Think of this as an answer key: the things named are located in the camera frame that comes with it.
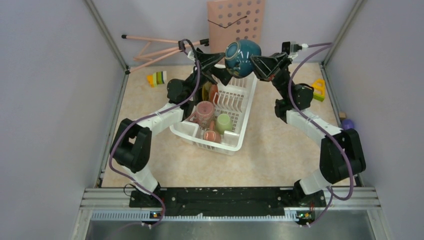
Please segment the orange saucer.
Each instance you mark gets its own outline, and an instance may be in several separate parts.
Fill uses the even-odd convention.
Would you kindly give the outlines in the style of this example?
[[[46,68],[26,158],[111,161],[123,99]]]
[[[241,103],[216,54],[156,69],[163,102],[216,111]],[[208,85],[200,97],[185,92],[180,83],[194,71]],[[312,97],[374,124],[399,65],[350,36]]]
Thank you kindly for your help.
[[[208,100],[213,103],[217,104],[219,99],[219,89],[216,84],[211,85],[208,92]]]

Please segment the yellow patterned plate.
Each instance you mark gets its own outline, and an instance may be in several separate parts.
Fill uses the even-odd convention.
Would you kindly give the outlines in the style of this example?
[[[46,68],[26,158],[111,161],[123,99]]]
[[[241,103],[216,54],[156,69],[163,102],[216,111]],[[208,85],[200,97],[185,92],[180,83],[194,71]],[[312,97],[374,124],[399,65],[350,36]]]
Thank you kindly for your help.
[[[213,84],[208,81],[202,86],[201,96],[203,101],[209,101],[209,92],[212,85]]]

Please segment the pink patterned mug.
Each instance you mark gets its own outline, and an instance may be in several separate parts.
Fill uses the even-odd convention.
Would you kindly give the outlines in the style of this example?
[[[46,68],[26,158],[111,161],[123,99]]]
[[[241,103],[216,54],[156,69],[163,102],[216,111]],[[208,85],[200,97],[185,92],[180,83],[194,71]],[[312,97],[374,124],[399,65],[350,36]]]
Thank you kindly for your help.
[[[186,120],[207,129],[213,121],[214,115],[215,106],[210,101],[201,101],[195,106],[193,113]]]

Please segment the light green mug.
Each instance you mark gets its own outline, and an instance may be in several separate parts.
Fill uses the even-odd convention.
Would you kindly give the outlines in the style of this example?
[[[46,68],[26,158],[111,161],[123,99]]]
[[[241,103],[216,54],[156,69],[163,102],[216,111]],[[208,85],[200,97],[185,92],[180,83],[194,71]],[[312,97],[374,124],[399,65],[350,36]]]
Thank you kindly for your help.
[[[231,132],[233,130],[231,117],[226,113],[221,113],[215,120],[215,129],[220,135],[223,135],[225,131]]]

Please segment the pink mug white interior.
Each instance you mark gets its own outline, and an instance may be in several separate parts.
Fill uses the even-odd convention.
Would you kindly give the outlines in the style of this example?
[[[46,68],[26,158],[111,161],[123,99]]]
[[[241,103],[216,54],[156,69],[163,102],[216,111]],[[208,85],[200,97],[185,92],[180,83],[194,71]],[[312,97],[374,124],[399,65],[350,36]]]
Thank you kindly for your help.
[[[220,144],[222,142],[221,135],[215,129],[215,122],[211,121],[209,128],[203,134],[203,140]]]

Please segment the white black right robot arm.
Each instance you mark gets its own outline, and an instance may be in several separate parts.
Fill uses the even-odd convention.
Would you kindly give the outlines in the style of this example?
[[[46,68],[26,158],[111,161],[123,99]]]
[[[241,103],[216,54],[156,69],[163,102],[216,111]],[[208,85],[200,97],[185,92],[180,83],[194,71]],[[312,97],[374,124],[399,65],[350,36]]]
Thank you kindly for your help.
[[[353,179],[366,169],[358,132],[332,125],[309,110],[314,88],[293,82],[294,74],[289,71],[292,60],[287,53],[253,55],[250,60],[256,77],[271,82],[282,97],[275,101],[275,115],[301,130],[320,148],[318,169],[294,184],[293,200],[297,205],[307,206],[314,193],[344,179]]]

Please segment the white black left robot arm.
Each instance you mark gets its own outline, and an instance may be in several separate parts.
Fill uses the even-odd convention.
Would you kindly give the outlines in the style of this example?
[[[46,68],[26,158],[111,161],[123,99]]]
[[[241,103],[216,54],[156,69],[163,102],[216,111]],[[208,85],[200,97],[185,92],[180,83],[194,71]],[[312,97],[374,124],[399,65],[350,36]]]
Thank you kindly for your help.
[[[216,84],[212,75],[226,82],[230,80],[224,68],[215,66],[224,58],[223,52],[204,53],[196,49],[191,54],[195,60],[192,73],[185,80],[173,78],[167,82],[167,103],[138,120],[122,120],[110,149],[109,160],[123,167],[122,176],[142,192],[141,200],[149,207],[156,206],[161,198],[156,190],[159,183],[148,166],[152,138],[189,117],[194,106],[202,101],[203,85]]]

